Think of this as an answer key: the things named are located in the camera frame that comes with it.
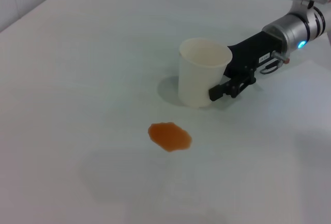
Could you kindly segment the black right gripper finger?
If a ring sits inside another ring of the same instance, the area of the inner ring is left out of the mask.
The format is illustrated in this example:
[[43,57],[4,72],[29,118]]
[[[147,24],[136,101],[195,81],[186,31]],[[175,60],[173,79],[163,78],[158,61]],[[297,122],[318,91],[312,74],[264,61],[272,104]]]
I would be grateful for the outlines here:
[[239,74],[223,84],[212,87],[208,90],[209,99],[216,101],[224,95],[236,98],[248,86],[256,83],[254,74],[255,72]]

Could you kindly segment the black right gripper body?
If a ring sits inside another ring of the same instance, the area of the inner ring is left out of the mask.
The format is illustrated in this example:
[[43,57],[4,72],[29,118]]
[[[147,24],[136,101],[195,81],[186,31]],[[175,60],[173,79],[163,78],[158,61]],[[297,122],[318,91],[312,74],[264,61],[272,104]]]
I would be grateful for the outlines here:
[[261,31],[236,45],[229,46],[229,49],[233,57],[224,75],[231,79],[271,61],[272,52],[282,51],[282,41]]

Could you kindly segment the white paper cup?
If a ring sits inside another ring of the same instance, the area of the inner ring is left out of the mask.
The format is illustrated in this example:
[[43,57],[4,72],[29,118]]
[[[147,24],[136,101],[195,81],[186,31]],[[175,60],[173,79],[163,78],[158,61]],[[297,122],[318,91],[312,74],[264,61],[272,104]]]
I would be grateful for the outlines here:
[[211,104],[209,90],[221,82],[232,60],[229,47],[205,38],[191,38],[179,46],[178,97],[192,108]]

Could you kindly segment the orange liquid stain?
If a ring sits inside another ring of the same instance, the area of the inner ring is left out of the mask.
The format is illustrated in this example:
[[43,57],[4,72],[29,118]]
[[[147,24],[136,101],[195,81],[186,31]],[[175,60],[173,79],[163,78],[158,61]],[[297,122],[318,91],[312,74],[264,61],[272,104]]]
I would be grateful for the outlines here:
[[167,152],[186,150],[192,143],[190,134],[173,122],[151,124],[148,135],[155,144]]

